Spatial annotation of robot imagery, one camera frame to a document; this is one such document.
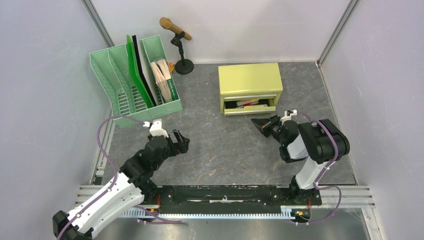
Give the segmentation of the yellow highlighter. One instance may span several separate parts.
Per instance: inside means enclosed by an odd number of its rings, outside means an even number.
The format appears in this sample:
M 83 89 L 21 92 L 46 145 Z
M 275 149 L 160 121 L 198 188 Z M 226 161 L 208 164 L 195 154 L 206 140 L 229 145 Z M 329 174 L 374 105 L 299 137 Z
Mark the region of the yellow highlighter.
M 266 108 L 269 107 L 267 104 L 256 104 L 256 105 L 245 105 L 243 108 Z

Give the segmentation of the green plastic folder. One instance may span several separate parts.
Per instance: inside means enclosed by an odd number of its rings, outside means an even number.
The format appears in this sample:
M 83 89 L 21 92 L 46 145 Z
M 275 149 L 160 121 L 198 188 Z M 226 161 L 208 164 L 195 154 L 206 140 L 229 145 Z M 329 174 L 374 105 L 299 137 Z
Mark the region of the green plastic folder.
M 148 91 L 145 88 L 145 85 L 142 81 L 142 78 L 139 73 L 138 63 L 136 59 L 136 51 L 133 42 L 133 38 L 130 35 L 126 35 L 126 50 L 128 55 L 128 71 L 131 79 L 136 86 L 136 89 L 140 93 L 145 105 L 147 108 L 153 107 L 153 102 L 150 98 Z

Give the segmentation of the orange pink highlighter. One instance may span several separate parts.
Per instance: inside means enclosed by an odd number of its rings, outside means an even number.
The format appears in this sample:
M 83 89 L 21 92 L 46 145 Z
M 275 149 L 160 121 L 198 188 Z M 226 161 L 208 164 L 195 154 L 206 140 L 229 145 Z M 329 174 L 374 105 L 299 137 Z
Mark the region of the orange pink highlighter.
M 237 101 L 236 105 L 237 106 L 248 106 L 248 105 L 257 105 L 259 103 L 259 99 L 249 99 L 249 100 L 242 100 L 242 101 Z

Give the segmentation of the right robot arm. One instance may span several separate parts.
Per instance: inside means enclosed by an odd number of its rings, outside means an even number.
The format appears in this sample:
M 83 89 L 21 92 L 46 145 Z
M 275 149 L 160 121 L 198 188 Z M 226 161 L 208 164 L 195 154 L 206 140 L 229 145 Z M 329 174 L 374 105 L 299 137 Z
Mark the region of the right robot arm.
M 288 196 L 295 204 L 316 195 L 324 173 L 350 152 L 348 138 L 329 119 L 297 123 L 291 116 L 275 115 L 253 118 L 251 122 L 263 136 L 273 137 L 279 143 L 284 162 L 304 161 L 289 184 Z

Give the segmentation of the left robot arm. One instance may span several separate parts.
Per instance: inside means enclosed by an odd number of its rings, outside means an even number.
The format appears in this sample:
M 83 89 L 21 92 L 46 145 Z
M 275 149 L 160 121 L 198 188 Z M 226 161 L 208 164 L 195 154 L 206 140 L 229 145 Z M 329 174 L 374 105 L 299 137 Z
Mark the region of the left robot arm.
M 117 174 L 87 201 L 69 212 L 58 211 L 52 218 L 58 240 L 92 240 L 127 210 L 157 198 L 157 185 L 151 180 L 163 162 L 189 149 L 190 139 L 174 129 L 171 136 L 149 135 L 144 148 L 125 161 Z

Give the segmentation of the yellow-green drawer chest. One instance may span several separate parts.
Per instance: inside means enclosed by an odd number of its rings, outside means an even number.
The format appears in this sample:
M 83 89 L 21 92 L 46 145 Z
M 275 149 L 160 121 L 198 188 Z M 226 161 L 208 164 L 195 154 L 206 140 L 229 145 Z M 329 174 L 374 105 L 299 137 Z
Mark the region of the yellow-green drawer chest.
M 220 112 L 225 116 L 272 113 L 283 92 L 277 62 L 220 65 L 218 79 Z M 237 101 L 253 99 L 269 107 L 236 108 Z

